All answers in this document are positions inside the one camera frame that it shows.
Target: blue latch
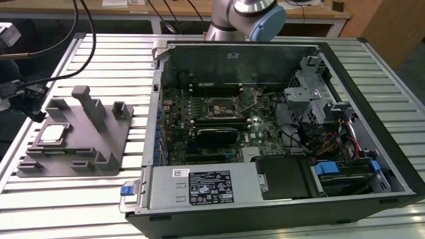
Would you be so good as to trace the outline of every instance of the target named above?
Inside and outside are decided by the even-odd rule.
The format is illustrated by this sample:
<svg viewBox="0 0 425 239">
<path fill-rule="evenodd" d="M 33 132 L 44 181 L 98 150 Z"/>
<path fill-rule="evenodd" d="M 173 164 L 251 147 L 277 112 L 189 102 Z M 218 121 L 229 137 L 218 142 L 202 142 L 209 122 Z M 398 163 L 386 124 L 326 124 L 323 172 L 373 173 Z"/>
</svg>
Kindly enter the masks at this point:
<svg viewBox="0 0 425 239">
<path fill-rule="evenodd" d="M 134 186 L 121 186 L 121 196 L 133 196 L 134 195 Z"/>
<path fill-rule="evenodd" d="M 317 165 L 314 165 L 314 170 L 317 175 L 339 172 L 339 169 L 334 162 L 319 162 Z"/>
<path fill-rule="evenodd" d="M 379 164 L 375 160 L 371 160 L 371 167 L 375 173 L 381 170 Z"/>
</svg>

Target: motherboard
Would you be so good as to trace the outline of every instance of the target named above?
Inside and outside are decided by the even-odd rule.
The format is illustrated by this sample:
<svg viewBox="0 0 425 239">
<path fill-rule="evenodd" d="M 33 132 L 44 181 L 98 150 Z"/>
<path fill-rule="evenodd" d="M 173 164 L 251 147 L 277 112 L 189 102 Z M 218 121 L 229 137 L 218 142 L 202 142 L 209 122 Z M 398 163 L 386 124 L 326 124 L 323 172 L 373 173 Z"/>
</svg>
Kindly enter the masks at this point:
<svg viewBox="0 0 425 239">
<path fill-rule="evenodd" d="M 275 125 L 277 92 L 262 86 L 162 89 L 169 165 L 249 162 L 286 148 Z"/>
</svg>

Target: red wire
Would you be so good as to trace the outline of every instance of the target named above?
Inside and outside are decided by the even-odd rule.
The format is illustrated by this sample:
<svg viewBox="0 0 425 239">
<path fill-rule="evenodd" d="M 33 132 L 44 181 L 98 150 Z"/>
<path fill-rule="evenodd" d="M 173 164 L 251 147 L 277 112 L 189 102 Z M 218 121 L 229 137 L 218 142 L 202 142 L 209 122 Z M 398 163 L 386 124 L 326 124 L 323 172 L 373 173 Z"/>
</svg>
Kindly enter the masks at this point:
<svg viewBox="0 0 425 239">
<path fill-rule="evenodd" d="M 326 138 L 327 138 L 330 135 L 333 135 L 333 134 L 337 134 L 337 133 L 335 133 L 335 132 L 334 132 L 334 133 L 327 133 L 327 134 L 325 135 L 322 147 L 325 147 L 325 145 L 326 145 Z"/>
<path fill-rule="evenodd" d="M 358 143 L 357 140 L 353 138 L 347 137 L 353 142 L 354 142 L 354 147 L 355 147 L 355 158 L 359 159 L 359 153 L 358 153 Z"/>
</svg>

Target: barcode sticker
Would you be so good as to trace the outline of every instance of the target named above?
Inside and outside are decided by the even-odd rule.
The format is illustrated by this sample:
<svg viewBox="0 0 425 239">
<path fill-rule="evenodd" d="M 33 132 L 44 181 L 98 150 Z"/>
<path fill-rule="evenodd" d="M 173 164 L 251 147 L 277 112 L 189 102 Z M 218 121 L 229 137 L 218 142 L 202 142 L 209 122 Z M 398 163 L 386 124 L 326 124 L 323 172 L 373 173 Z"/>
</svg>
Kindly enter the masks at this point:
<svg viewBox="0 0 425 239">
<path fill-rule="evenodd" d="M 173 169 L 173 177 L 187 177 L 187 175 L 189 175 L 187 168 Z"/>
</svg>

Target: sticker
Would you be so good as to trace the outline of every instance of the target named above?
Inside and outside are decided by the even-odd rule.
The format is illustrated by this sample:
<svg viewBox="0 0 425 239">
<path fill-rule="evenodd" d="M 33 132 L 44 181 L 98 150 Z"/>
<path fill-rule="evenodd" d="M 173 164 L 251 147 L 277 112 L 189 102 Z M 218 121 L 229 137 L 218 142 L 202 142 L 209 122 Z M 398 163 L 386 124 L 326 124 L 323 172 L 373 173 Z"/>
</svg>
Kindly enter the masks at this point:
<svg viewBox="0 0 425 239">
<path fill-rule="evenodd" d="M 238 53 L 227 53 L 226 54 L 227 59 L 237 59 L 238 58 Z"/>
<path fill-rule="evenodd" d="M 130 11 L 130 13 L 135 13 L 135 14 L 147 14 L 147 11 Z"/>
<path fill-rule="evenodd" d="M 187 175 L 189 175 L 187 168 L 173 169 L 173 177 L 187 177 Z"/>
<path fill-rule="evenodd" d="M 189 198 L 193 206 L 233 203 L 230 171 L 189 173 Z"/>
</svg>

